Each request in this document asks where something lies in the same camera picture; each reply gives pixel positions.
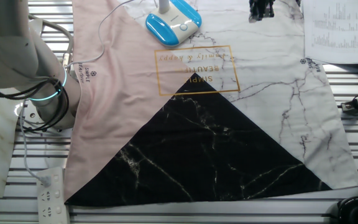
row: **metal grid table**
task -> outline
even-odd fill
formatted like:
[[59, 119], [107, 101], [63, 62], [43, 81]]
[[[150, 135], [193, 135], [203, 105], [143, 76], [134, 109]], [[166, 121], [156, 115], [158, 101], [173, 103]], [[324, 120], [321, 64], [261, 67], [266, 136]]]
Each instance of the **metal grid table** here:
[[[56, 22], [73, 32], [71, 1], [30, 0], [30, 13]], [[46, 27], [42, 38], [58, 57], [68, 46], [63, 34]], [[358, 67], [324, 65], [358, 168], [358, 117], [343, 114], [340, 104], [358, 95]], [[29, 139], [28, 163], [32, 170], [65, 167], [70, 131], [61, 137]], [[24, 169], [23, 140], [16, 134], [4, 198], [0, 198], [0, 223], [38, 223], [35, 179]], [[329, 223], [328, 212], [339, 200], [358, 196], [352, 189], [315, 192], [246, 202], [179, 203], [137, 207], [70, 208], [72, 223]]]

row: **white power strip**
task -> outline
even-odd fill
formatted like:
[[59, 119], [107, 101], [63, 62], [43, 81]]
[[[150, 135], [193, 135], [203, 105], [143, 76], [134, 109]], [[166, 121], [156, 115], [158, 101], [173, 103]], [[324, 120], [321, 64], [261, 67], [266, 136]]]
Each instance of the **white power strip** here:
[[37, 180], [39, 224], [70, 224], [68, 209], [63, 198], [63, 169], [41, 170], [38, 176], [49, 176], [51, 184], [45, 187]]

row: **blue and white device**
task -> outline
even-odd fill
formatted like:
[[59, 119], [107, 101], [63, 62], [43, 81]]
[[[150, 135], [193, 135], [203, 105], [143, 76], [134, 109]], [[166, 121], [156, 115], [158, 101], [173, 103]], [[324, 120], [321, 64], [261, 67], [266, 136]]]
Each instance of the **blue and white device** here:
[[184, 0], [160, 0], [158, 9], [146, 18], [146, 27], [163, 45], [173, 47], [194, 34], [201, 16]]

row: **black object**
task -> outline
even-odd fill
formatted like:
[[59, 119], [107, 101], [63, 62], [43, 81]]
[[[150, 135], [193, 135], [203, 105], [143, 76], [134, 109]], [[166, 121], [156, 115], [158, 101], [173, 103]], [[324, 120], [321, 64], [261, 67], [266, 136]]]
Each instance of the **black object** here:
[[261, 21], [264, 17], [274, 17], [274, 1], [275, 0], [249, 0], [249, 22]]
[[358, 224], [358, 197], [345, 199], [337, 206], [339, 224]]
[[[177, 93], [216, 91], [197, 74], [191, 80]], [[209, 93], [171, 97], [67, 202], [217, 202], [329, 189], [222, 94]]]
[[30, 98], [32, 96], [34, 96], [42, 87], [44, 87], [44, 85], [48, 84], [48, 83], [51, 83], [53, 81], [52, 78], [42, 82], [42, 83], [39, 83], [37, 84], [36, 86], [33, 86], [32, 88], [29, 88], [28, 90], [24, 90], [22, 92], [19, 92], [19, 93], [14, 93], [14, 94], [3, 94], [0, 92], [0, 98], [6, 98], [6, 99], [9, 99], [9, 100], [24, 100], [24, 99], [27, 99], [27, 98]]

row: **cloth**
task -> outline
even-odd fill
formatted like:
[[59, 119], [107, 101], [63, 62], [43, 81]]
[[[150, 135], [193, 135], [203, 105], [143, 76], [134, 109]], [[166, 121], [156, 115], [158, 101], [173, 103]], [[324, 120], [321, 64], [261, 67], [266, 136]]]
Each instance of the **cloth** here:
[[[117, 1], [73, 2], [74, 60], [97, 55]], [[200, 30], [166, 49], [144, 27], [152, 1], [102, 26], [105, 54], [76, 67], [82, 95], [65, 199], [84, 206], [228, 201], [358, 185], [322, 67], [303, 58], [303, 17], [275, 1], [190, 1]]]

